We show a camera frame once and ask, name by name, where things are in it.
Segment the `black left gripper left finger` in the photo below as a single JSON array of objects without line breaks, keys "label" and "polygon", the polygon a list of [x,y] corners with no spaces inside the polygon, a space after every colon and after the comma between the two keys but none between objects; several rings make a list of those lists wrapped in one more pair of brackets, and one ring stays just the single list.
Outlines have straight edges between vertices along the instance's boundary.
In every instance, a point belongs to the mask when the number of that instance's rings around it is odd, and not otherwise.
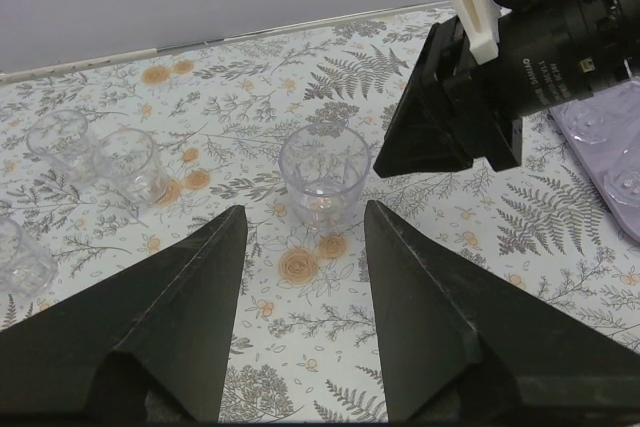
[{"label": "black left gripper left finger", "polygon": [[5,422],[190,420],[222,400],[248,235],[235,205],[173,246],[1,335]]}]

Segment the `clear faceted tumbler glass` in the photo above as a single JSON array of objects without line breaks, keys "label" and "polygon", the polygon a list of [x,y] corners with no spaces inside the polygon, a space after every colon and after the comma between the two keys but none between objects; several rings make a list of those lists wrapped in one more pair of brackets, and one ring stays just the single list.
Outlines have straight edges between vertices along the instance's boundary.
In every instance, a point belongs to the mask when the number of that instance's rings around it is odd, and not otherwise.
[{"label": "clear faceted tumbler glass", "polygon": [[612,139],[618,129],[639,116],[638,109],[639,83],[631,81],[568,103],[560,118],[573,139],[593,145]]}]

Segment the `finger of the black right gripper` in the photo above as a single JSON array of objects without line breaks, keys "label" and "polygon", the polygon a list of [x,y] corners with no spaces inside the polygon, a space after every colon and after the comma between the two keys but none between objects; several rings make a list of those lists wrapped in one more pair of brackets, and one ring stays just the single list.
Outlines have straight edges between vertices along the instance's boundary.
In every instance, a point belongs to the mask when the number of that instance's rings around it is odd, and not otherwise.
[{"label": "finger of the black right gripper", "polygon": [[453,110],[444,89],[459,59],[461,34],[457,22],[436,23],[429,30],[374,162],[379,177],[472,167],[473,158],[449,125]]}]

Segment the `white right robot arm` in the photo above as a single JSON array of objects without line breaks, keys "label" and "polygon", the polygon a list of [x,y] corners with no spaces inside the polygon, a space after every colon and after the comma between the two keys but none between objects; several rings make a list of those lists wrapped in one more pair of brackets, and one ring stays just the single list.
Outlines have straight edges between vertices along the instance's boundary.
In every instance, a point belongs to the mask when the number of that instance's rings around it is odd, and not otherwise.
[{"label": "white right robot arm", "polygon": [[375,172],[495,171],[522,161],[526,116],[617,86],[639,70],[639,0],[451,0],[433,25]]}]

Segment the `clear tall tumbler glass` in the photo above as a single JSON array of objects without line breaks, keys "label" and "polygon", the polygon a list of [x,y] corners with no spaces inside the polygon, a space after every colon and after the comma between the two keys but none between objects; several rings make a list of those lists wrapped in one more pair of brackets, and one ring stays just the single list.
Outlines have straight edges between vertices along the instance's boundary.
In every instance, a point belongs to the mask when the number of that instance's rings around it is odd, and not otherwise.
[{"label": "clear tall tumbler glass", "polygon": [[355,130],[336,122],[318,122],[295,130],[278,159],[294,211],[309,229],[343,230],[364,189],[372,156]]}]

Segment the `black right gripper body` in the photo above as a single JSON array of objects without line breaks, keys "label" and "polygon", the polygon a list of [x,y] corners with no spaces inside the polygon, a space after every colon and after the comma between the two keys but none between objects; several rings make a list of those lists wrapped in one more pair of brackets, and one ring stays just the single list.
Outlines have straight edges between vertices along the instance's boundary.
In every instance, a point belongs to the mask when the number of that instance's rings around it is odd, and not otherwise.
[{"label": "black right gripper body", "polygon": [[522,160],[522,122],[490,104],[477,77],[477,64],[459,21],[435,24],[424,49],[424,111],[432,119],[429,171],[462,171],[479,158],[493,170],[518,167]]}]

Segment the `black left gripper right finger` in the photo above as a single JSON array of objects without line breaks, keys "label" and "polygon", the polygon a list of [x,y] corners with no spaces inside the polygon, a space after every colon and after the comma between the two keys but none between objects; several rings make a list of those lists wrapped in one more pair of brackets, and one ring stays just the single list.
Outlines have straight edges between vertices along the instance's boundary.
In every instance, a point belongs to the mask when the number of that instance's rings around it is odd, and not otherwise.
[{"label": "black left gripper right finger", "polygon": [[635,423],[639,357],[427,238],[378,201],[364,230],[394,423]]}]

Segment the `small clear tumbler glass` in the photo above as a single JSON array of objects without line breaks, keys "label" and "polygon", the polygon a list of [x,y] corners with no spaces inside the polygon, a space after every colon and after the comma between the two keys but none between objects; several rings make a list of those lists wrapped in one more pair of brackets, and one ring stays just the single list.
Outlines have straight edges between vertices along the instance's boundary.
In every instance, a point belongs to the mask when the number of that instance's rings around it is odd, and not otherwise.
[{"label": "small clear tumbler glass", "polygon": [[604,188],[616,202],[639,207],[639,134],[636,134],[604,175]]}]

